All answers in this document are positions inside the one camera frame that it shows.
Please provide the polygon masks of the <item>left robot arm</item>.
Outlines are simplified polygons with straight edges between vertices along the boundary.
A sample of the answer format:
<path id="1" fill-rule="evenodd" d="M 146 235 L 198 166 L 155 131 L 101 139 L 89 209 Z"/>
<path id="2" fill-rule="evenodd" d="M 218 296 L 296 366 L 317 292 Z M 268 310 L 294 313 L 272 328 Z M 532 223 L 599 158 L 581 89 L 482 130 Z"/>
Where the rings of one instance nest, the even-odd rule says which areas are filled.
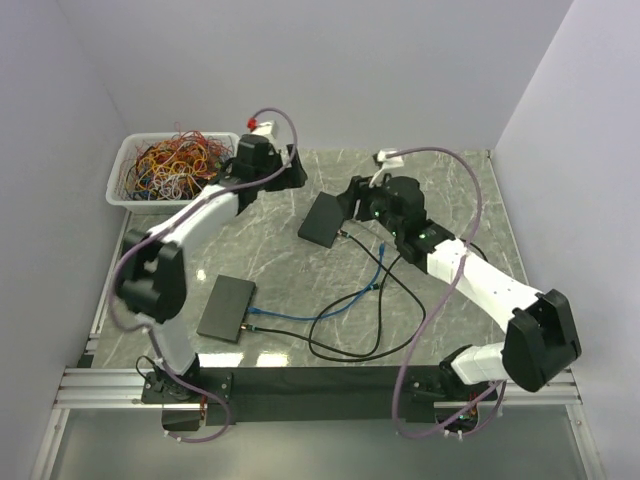
<path id="1" fill-rule="evenodd" d="M 210 181 L 185 207 L 145 231 L 125 235 L 122 255 L 112 275 L 108 302 L 121 300 L 133 313 L 126 324 L 114 309 L 110 320 L 123 333 L 143 330 L 156 355 L 156 370 L 165 388 L 187 402 L 205 394 L 200 361 L 180 315 L 187 300 L 186 259 L 192 250 L 239 216 L 259 192 L 278 192 L 305 185 L 298 144 L 276 146 L 271 133 L 241 136 L 230 170 Z"/>

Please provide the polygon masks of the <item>black ethernet cable long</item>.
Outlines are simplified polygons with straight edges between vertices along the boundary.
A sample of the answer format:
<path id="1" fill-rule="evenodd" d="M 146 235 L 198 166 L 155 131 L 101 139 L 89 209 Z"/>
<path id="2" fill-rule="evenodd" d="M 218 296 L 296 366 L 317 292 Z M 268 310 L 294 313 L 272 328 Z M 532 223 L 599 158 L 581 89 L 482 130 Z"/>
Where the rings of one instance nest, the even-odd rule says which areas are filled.
<path id="1" fill-rule="evenodd" d="M 295 333 L 292 331 L 286 331 L 282 329 L 260 327 L 254 324 L 244 322 L 241 326 L 241 331 L 248 331 L 252 333 L 267 333 L 274 335 L 281 335 L 290 337 L 296 340 L 304 341 L 310 351 L 310 353 L 321 360 L 326 360 L 332 363 L 364 363 L 367 361 L 378 360 L 391 356 L 404 348 L 408 347 L 411 341 L 414 339 L 416 332 L 411 334 L 407 340 L 400 343 L 397 346 L 391 347 L 385 351 L 380 351 L 379 348 L 382 344 L 383 334 L 383 290 L 385 282 L 373 282 L 369 283 L 362 290 L 353 292 L 338 298 L 334 302 L 330 303 L 324 310 L 322 310 L 315 317 L 295 317 L 291 315 L 285 315 L 276 312 L 270 312 L 261 310 L 255 307 L 251 307 L 249 312 L 252 314 L 281 318 L 285 320 L 309 322 L 309 331 L 306 334 Z M 365 352 L 349 352 L 340 348 L 328 345 L 320 342 L 314 338 L 314 332 L 317 325 L 326 319 L 330 319 L 347 312 L 355 303 L 360 300 L 364 295 L 369 292 L 377 292 L 377 317 L 376 317 L 376 331 L 373 346 Z"/>

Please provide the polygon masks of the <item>black network switch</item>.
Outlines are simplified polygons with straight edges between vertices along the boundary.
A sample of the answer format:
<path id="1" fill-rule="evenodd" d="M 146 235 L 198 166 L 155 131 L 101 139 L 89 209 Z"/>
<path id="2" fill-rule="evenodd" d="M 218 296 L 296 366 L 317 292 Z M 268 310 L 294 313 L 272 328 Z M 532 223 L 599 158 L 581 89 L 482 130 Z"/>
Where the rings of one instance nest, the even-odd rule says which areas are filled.
<path id="1" fill-rule="evenodd" d="M 338 199 L 320 192 L 298 229 L 298 237 L 325 248 L 331 248 L 344 221 Z"/>
<path id="2" fill-rule="evenodd" d="M 219 275 L 196 333 L 202 337 L 237 344 L 256 289 L 253 281 Z"/>

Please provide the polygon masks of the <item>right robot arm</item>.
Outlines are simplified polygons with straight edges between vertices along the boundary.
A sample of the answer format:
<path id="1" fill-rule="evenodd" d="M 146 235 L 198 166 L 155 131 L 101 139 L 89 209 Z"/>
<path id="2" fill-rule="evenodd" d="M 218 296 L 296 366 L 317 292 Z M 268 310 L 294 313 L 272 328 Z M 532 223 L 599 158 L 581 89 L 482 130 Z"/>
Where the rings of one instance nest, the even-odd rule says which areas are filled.
<path id="1" fill-rule="evenodd" d="M 464 346 L 440 364 L 440 387 L 461 399 L 475 384 L 511 380 L 537 392 L 582 354 L 568 298 L 543 293 L 489 264 L 428 217 L 417 180 L 356 176 L 337 201 L 347 219 L 377 221 L 409 264 L 464 295 L 504 332 L 503 341 Z"/>

